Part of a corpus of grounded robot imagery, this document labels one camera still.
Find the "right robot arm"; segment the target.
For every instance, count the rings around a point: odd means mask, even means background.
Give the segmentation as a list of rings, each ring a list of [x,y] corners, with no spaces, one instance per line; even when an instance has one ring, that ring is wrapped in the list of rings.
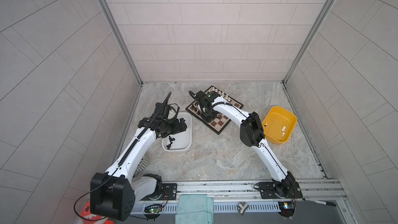
[[[292,199],[303,197],[292,173],[283,166],[270,148],[256,112],[249,113],[238,108],[215,91],[209,93],[189,91],[189,94],[197,103],[204,122],[210,123],[217,115],[223,114],[240,127],[240,140],[244,145],[253,148],[265,164],[272,178],[273,192],[278,197]]]

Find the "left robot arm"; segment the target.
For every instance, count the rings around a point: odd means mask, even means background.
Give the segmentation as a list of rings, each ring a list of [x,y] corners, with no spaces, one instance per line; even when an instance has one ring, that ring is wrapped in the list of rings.
[[[154,113],[143,118],[135,136],[120,157],[104,173],[95,173],[90,181],[90,212],[103,218],[125,221],[136,202],[161,195],[162,178],[145,174],[132,181],[146,151],[157,138],[186,131],[185,120],[169,118],[172,107],[168,99],[155,105]]]

